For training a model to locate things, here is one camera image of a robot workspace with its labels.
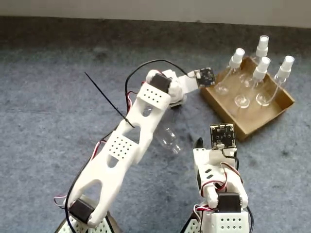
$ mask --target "clear plastic bottle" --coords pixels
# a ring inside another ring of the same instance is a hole
[[[251,56],[251,59],[258,65],[261,62],[261,58],[267,56],[268,54],[268,43],[269,37],[267,35],[262,35],[259,38],[258,46],[255,54]],[[240,81],[245,87],[251,87],[253,85],[252,76],[249,74],[243,74],[240,76]]]
[[[261,62],[258,64],[258,66],[255,68],[252,79],[253,83],[252,86],[248,89],[246,89],[246,92],[244,94],[239,94],[234,98],[235,104],[239,108],[247,108],[252,100],[252,94],[254,92],[254,89],[256,88],[257,84],[262,82],[266,73],[267,68],[270,64],[270,59],[268,57],[262,57]]]
[[[179,107],[168,109],[154,132],[154,138],[161,146],[172,151],[174,154],[179,154],[183,150],[180,139],[176,136],[176,129],[173,128],[176,121],[183,121],[182,114],[179,110],[181,110]]]
[[[278,72],[274,76],[274,81],[276,82],[276,88],[272,95],[269,95],[269,93],[265,92],[264,89],[256,96],[256,101],[261,106],[268,106],[276,97],[279,89],[284,86],[287,78],[289,77],[292,66],[294,63],[294,58],[292,56],[286,56],[282,65],[278,69]]]
[[[228,77],[234,74],[238,74],[241,71],[240,64],[242,62],[245,51],[241,48],[237,48],[234,55],[229,61],[229,65],[225,70],[225,77],[217,85],[215,85],[215,90],[220,95],[226,95],[229,92],[229,87],[226,85],[226,80]]]

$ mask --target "bottle cap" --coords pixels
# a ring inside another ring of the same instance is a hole
[[[271,60],[268,57],[262,57],[260,63],[255,68],[255,71],[253,73],[253,78],[259,82],[264,79],[264,76],[267,73],[268,66],[270,64]]]
[[[264,57],[268,54],[268,42],[269,37],[267,35],[262,35],[259,38],[259,43],[256,50],[257,57]]]
[[[295,59],[292,56],[286,56],[285,57],[282,65],[280,66],[280,68],[278,69],[278,72],[276,74],[281,82],[285,81],[289,77],[291,70],[292,70],[294,60]]]
[[[242,62],[243,56],[245,54],[244,49],[241,48],[237,48],[237,50],[235,50],[234,55],[231,57],[230,61],[229,61],[229,66],[232,69],[236,69],[240,67],[240,64]]]

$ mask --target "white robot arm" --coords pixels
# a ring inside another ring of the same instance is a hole
[[[142,159],[166,109],[170,105],[184,102],[185,94],[198,89],[200,85],[195,77],[183,76],[179,79],[171,70],[164,71],[164,74],[155,70],[148,73],[126,120],[122,120],[113,131],[102,151],[91,158],[67,197],[69,213],[88,227],[95,228],[106,216],[120,190],[125,173],[132,164]],[[143,116],[146,106],[151,106],[152,110],[148,116]],[[140,127],[139,143],[125,136],[133,129],[132,126]],[[102,186],[100,199],[93,208],[80,197],[86,189],[98,182]]]
[[[205,200],[194,206],[195,214],[182,233],[249,233],[248,213],[244,210],[248,196],[234,168],[238,159],[233,124],[212,125],[210,129],[212,149],[205,149],[202,139],[193,149],[198,188]]]

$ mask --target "cardboard box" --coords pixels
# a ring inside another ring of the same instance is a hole
[[[251,75],[255,67],[256,64],[251,58],[244,58],[241,63],[242,74]],[[223,77],[224,71],[217,75],[216,81],[220,82]],[[243,141],[257,129],[282,114],[294,103],[294,99],[290,94],[281,88],[269,106],[261,106],[256,102],[256,95],[259,93],[259,90],[256,90],[251,94],[252,101],[250,106],[242,109],[235,104],[234,98],[238,94],[245,93],[246,89],[240,82],[239,76],[231,76],[227,81],[226,84],[230,88],[230,91],[225,96],[216,93],[213,86],[203,88],[201,92],[208,104],[223,119],[224,123],[235,123],[236,136],[240,141]],[[275,88],[276,83],[269,74],[266,74],[264,86],[261,91],[264,90],[271,94]]]

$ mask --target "black cable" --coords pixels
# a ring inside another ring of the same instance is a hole
[[[224,156],[225,158],[234,159],[234,160],[235,160],[235,162],[236,162],[236,168],[235,168],[235,169],[238,171],[238,170],[239,170],[239,166],[240,166],[240,161],[239,161],[239,159],[237,158],[236,151],[234,152],[234,156],[225,155],[225,152],[224,152],[223,149],[222,149],[221,151],[222,151],[223,156]]]
[[[200,224],[200,231],[199,231],[200,233],[201,233],[201,228],[202,228],[202,223],[203,223],[203,212],[204,211],[201,212],[201,224]]]
[[[251,217],[251,227],[249,229],[249,233],[253,233],[253,229],[254,229],[254,216],[253,216],[253,213],[252,213],[251,209],[249,208],[249,206],[247,206],[247,211],[249,213],[249,216]]]
[[[129,120],[116,108],[116,106],[110,101],[110,99],[103,93],[103,91],[97,86],[97,84],[91,79],[91,77],[86,73],[86,76],[88,77],[88,79],[91,80],[91,82],[94,84],[94,86],[96,86],[96,88],[99,90],[99,92],[105,97],[105,99],[110,103],[110,105],[120,114],[121,117],[123,117],[123,119],[129,123],[133,128],[135,128],[130,122]]]
[[[109,135],[111,135],[112,132],[113,132],[114,130],[110,131],[110,133],[108,133],[106,136],[104,136],[101,140],[104,140],[104,139],[107,138]],[[69,191],[68,191],[68,193],[67,193],[67,198],[66,198],[66,201],[65,201],[65,215],[66,215],[66,221],[67,221],[67,223],[68,223],[70,229],[72,230],[72,233],[77,233],[77,232],[76,232],[75,229],[73,228],[73,226],[72,226],[72,224],[71,224],[71,222],[70,222],[70,219],[69,219],[69,211],[68,211],[69,196],[70,196],[70,194],[71,194],[71,192],[72,192],[72,189],[73,189],[75,183],[77,182],[77,180],[78,180],[78,178],[79,178],[81,172],[82,172],[82,171],[84,170],[84,168],[87,166],[87,164],[89,163],[90,159],[91,159],[91,156],[89,157],[89,159],[87,160],[87,162],[82,166],[82,168],[80,169],[80,171],[78,172],[78,174],[77,174],[76,177],[74,178],[74,180],[73,180],[73,182],[72,182],[72,184],[71,184],[71,186],[70,186],[70,189],[69,189]]]
[[[127,89],[127,84],[128,81],[130,80],[130,78],[133,76],[133,74],[135,74],[140,68],[144,67],[145,65],[148,65],[150,63],[154,63],[154,62],[166,62],[171,64],[172,66],[176,67],[177,69],[179,69],[183,74],[188,75],[182,68],[180,68],[178,65],[174,64],[173,62],[170,62],[168,60],[165,59],[156,59],[156,60],[151,60],[149,62],[145,62],[143,64],[141,64],[140,66],[138,66],[134,71],[132,71],[132,73],[130,73],[129,76],[127,76],[126,81],[125,81],[125,99],[126,99],[126,108],[128,108],[128,99],[127,99],[127,93],[128,93],[128,89]]]

